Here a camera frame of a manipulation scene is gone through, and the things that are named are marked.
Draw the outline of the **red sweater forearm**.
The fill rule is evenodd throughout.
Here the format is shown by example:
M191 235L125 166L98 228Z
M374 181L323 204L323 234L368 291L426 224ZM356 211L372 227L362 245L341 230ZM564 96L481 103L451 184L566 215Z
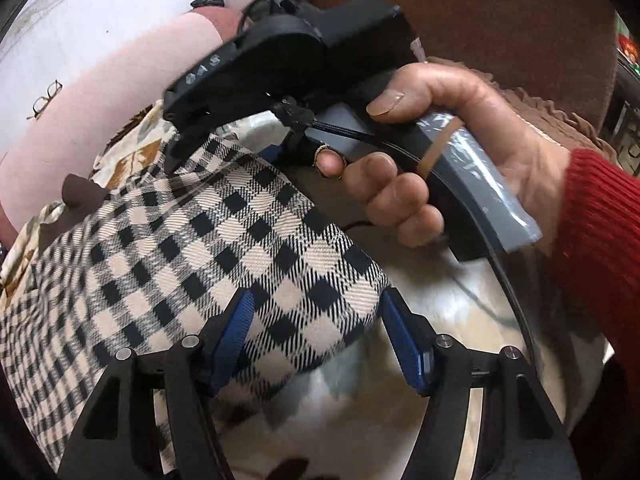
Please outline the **red sweater forearm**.
M637 390L639 180L593 151L574 151L551 265L560 285L597 319Z

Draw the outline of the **person right hand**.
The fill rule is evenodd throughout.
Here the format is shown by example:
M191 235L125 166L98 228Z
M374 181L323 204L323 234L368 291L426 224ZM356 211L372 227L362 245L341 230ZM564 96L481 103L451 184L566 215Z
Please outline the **person right hand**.
M471 130L537 222L542 234L537 246L550 255L570 162L567 149L536 133L494 88L463 68L406 65L367 111L378 122L389 124L412 122L432 106L451 110ZM339 154L324 148L314 166L322 176L342 179L346 191L363 204L368 219L376 226L396 229L401 244L419 247L442 234L444 219L428 201L425 181L400 172L390 156L376 152L346 164Z

